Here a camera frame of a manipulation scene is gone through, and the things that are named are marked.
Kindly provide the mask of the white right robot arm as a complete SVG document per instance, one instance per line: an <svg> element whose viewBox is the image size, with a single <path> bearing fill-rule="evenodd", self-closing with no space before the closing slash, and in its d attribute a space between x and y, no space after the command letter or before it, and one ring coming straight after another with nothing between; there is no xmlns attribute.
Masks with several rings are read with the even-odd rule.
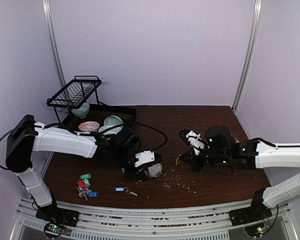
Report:
<svg viewBox="0 0 300 240"><path fill-rule="evenodd" d="M182 129L179 137L190 150L179 156L191 171L198 173L204 166L227 166L233 170L265 168L300 168L300 143L272 143L256 137L239 141L224 125L209 127L203 135ZM249 220L258 220L267 208L300 195L300 172L287 180L254 194L252 206L246 210Z"/></svg>

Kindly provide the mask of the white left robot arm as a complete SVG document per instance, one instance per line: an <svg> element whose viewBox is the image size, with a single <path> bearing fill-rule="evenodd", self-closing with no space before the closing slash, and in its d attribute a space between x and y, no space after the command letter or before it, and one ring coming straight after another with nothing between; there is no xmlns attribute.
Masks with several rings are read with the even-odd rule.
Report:
<svg viewBox="0 0 300 240"><path fill-rule="evenodd" d="M112 128L100 132L77 132L60 123L43 124L27 114L18 125L5 133L5 166L1 169L18 176L29 194L34 198L38 210L51 222L62 218L51 190L35 169L31 156L33 152L54 152L99 158L110 161L124 169L124 176L132 181L150 178L152 167L161 162L154 150L135 152L140 139L126 126L120 124L116 134L109 134Z"/></svg>

